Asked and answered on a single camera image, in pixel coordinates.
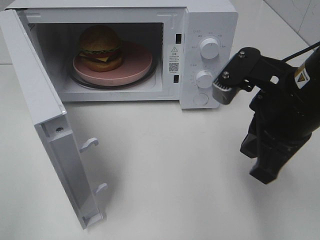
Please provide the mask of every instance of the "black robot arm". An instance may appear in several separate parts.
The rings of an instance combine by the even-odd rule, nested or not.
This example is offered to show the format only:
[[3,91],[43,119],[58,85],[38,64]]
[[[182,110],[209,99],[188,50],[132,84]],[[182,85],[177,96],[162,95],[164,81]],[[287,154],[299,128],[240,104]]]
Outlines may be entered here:
[[297,68],[245,47],[213,82],[213,97],[229,104],[239,90],[254,86],[260,91],[249,105],[254,115],[240,151],[257,158],[250,174],[268,184],[320,126],[319,48]]

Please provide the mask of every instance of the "microwave door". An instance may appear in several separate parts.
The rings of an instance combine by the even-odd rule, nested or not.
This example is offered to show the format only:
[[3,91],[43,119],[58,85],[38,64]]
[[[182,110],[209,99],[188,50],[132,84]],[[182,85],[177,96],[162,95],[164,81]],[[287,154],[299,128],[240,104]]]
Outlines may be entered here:
[[34,127],[85,229],[104,217],[104,211],[99,210],[95,193],[89,186],[80,156],[80,152],[98,141],[93,139],[83,147],[78,146],[67,111],[28,37],[28,21],[24,13],[15,10],[0,12],[0,24]]

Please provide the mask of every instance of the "cable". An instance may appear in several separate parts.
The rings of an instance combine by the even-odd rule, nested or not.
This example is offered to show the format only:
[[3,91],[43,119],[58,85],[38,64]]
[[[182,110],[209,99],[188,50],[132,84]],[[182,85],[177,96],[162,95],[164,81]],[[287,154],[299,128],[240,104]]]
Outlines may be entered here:
[[308,51],[310,51],[310,50],[312,50],[312,49],[314,49],[314,48],[316,48],[318,46],[320,46],[320,41],[316,42],[315,44],[313,44],[313,45],[311,45],[311,46],[309,46],[309,47],[307,47],[307,48],[305,48],[305,49],[303,49],[301,51],[298,51],[298,52],[296,52],[296,53],[294,53],[294,54],[292,54],[290,56],[287,56],[286,58],[282,59],[282,61],[287,62],[287,61],[289,61],[289,60],[291,60],[291,59],[293,59],[295,57],[298,57],[301,54],[304,54],[304,53],[306,53],[306,52],[308,52]]

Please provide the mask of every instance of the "microwave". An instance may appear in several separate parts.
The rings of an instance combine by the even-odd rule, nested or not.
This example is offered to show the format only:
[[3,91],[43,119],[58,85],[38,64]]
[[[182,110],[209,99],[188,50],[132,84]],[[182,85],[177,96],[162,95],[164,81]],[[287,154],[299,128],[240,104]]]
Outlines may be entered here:
[[[88,182],[63,102],[179,101],[182,109],[217,108],[213,80],[230,57],[238,13],[228,0],[16,0],[0,26],[34,127],[82,228],[105,216]],[[152,71],[133,84],[86,85],[75,71],[79,38],[103,25],[143,46]]]

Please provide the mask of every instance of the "sesame bun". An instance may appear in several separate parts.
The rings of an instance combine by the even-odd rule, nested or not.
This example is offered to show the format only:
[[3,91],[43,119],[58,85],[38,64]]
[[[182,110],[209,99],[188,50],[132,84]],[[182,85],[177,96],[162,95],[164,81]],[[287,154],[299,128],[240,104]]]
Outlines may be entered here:
[[79,38],[79,46],[89,52],[112,51],[121,45],[121,40],[110,27],[94,25],[87,28]]

